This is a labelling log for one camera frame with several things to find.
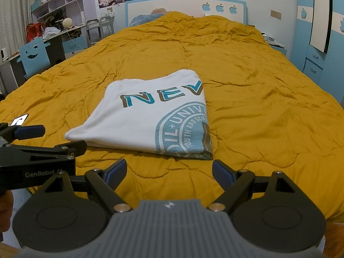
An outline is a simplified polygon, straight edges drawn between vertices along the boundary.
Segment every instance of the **bed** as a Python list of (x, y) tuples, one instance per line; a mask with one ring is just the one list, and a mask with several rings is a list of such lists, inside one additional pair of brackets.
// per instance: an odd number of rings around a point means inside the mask
[[(0, 103), (0, 119), (29, 114), (25, 125), (43, 124), (46, 134), (16, 143), (53, 147), (84, 123), (111, 82), (191, 69), (203, 82), (214, 159), (257, 175), (282, 170), (329, 221), (344, 223), (344, 110), (244, 25), (246, 12), (241, 22), (218, 13), (173, 11), (123, 29), (30, 78)], [(127, 161), (128, 173), (116, 192), (132, 207), (141, 199), (187, 198), (207, 206), (223, 192), (212, 177), (212, 161), (130, 150), (88, 147), (76, 159), (77, 174), (105, 169), (119, 158)]]

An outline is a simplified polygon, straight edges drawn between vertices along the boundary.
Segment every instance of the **folded t-shirt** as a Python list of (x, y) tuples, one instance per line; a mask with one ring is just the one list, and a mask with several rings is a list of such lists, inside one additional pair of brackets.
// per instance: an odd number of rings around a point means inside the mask
[(94, 112), (65, 138), (89, 146), (211, 160), (204, 90), (192, 70), (112, 82)]

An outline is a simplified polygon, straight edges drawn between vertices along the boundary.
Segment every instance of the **light switch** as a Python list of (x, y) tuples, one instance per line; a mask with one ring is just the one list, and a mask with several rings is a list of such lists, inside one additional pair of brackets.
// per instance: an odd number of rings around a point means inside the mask
[(277, 12), (277, 11), (271, 10), (270, 16), (278, 18), (278, 19), (282, 19), (282, 14), (280, 12)]

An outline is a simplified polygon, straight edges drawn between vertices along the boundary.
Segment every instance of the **headboard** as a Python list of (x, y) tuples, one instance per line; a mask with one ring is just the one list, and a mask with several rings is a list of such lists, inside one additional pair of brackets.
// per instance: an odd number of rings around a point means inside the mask
[(126, 27), (134, 17), (151, 14), (156, 8), (202, 17), (220, 15), (246, 25), (246, 2), (238, 0), (133, 0), (126, 2)]

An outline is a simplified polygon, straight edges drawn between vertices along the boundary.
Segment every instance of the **red bag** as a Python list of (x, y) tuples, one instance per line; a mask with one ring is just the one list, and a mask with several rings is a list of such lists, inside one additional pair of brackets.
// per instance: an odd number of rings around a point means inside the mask
[(30, 23), (26, 26), (26, 40), (31, 42), (35, 37), (42, 37), (45, 25), (43, 23)]

